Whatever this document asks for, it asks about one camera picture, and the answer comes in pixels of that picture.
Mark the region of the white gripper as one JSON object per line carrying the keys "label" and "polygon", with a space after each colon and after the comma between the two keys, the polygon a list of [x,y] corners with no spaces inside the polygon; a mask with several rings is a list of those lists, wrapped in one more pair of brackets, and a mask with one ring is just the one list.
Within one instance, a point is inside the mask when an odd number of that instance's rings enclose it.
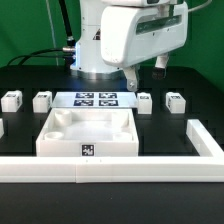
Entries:
{"label": "white gripper", "polygon": [[139,66],[135,64],[158,56],[152,77],[164,79],[168,52],[185,44],[187,25],[185,2],[154,7],[107,6],[101,17],[102,59],[114,67],[128,67],[123,69],[127,90],[137,91]]}

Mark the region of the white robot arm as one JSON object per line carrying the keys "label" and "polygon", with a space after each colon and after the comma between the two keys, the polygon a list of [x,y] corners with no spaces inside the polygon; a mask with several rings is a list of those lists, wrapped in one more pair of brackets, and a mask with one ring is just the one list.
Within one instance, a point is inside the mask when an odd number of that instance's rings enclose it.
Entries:
{"label": "white robot arm", "polygon": [[80,0],[80,6],[81,38],[70,66],[76,76],[124,76],[127,89],[135,91],[142,62],[154,58],[153,76],[163,78],[169,53],[186,42],[185,0]]}

